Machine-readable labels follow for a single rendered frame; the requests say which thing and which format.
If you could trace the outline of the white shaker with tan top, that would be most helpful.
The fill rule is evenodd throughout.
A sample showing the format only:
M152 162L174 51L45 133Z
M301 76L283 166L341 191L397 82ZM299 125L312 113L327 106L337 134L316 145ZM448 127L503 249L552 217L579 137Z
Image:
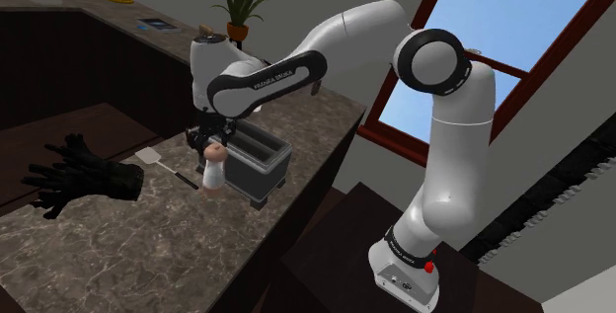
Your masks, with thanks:
M211 143L203 150L202 188L206 196L216 195L224 187L227 157L227 148L220 143Z

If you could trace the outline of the grey toaster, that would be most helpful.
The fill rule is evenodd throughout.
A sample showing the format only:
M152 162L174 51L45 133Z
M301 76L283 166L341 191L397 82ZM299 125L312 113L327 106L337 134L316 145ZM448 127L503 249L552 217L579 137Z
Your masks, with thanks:
M220 143L218 136L211 136L208 141L208 145ZM246 120L239 120L225 147L225 185L248 197L254 209L262 209L268 195L285 184L291 145ZM198 153L196 170L202 175L204 165L203 153Z

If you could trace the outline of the black glove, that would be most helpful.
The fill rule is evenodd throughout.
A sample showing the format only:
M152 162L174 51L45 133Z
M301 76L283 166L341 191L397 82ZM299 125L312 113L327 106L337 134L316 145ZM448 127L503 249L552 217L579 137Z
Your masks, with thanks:
M44 208L45 219L56 219L70 201L83 196L138 200L144 180L141 167L97 156L80 133L67 134L64 141L62 146L44 146L59 154L61 163L53 163L51 167L31 163L29 172L38 174L38 177L21 179L24 185L40 188L38 198L31 205Z

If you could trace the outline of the dark robot stand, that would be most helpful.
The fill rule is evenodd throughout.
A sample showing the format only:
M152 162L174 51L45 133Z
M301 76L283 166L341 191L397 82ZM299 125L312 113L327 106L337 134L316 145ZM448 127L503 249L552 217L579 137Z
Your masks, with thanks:
M401 214L357 184L281 257L262 313L416 313L376 285L368 263L369 247ZM435 264L440 296L433 313L544 313L445 243Z

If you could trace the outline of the window with red-brown frame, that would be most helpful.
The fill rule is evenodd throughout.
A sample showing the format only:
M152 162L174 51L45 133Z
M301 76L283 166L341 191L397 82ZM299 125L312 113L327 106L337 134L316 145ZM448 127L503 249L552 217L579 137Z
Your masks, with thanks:
M616 9L615 0L400 1L412 27L449 30L471 58L495 68L496 141L524 123L528 108Z

